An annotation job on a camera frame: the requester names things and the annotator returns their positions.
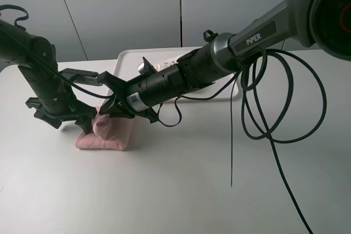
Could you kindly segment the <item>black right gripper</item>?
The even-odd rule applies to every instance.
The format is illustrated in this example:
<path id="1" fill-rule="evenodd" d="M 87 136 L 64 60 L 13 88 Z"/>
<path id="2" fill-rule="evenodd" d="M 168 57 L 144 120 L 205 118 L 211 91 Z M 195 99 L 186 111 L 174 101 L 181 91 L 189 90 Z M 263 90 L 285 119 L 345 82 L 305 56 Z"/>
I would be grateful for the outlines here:
<path id="1" fill-rule="evenodd" d="M 143 62 L 148 65 L 148 73 L 128 81 L 107 72 L 99 75 L 98 82 L 113 92 L 112 98 L 101 105 L 100 115 L 127 119 L 139 116 L 155 123 L 157 113 L 152 107 L 184 93 L 184 77 L 177 65 L 158 72 L 146 58 Z"/>

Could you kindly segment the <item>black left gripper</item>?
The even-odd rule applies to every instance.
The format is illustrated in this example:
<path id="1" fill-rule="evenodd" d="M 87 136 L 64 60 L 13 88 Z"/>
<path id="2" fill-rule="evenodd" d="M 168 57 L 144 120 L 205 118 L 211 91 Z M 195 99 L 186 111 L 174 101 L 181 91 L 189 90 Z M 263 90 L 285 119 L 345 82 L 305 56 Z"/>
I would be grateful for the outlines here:
<path id="1" fill-rule="evenodd" d="M 25 102 L 28 108 L 36 110 L 35 118 L 55 129 L 62 122 L 75 121 L 84 133 L 90 133 L 91 120 L 97 115 L 95 107 L 79 101 L 71 86 L 50 72 L 25 66 L 18 69 L 36 95 Z"/>

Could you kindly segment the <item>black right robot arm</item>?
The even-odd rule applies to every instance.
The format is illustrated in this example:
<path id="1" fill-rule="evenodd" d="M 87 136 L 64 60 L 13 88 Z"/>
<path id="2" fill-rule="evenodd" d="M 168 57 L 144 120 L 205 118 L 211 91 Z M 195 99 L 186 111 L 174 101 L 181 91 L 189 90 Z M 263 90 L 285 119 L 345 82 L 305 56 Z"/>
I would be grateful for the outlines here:
<path id="1" fill-rule="evenodd" d="M 129 81 L 103 73 L 98 80 L 114 95 L 99 113 L 156 122 L 155 105 L 238 72 L 253 62 L 254 55 L 288 38 L 304 47 L 317 44 L 336 58 L 350 60 L 350 0 L 284 0 L 241 32 L 215 34 L 205 46 L 162 71 L 144 61 L 141 74 Z"/>

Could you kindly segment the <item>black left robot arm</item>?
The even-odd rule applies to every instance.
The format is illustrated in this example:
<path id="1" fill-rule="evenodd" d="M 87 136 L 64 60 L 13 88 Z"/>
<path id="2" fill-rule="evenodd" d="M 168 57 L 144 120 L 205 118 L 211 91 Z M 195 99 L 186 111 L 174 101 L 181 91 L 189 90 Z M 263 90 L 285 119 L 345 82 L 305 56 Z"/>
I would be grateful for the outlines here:
<path id="1" fill-rule="evenodd" d="M 1 59 L 16 64 L 35 93 L 25 104 L 34 117 L 58 129 L 74 121 L 84 133 L 92 132 L 94 107 L 79 101 L 67 79 L 58 71 L 55 46 L 43 38 L 1 21 Z"/>

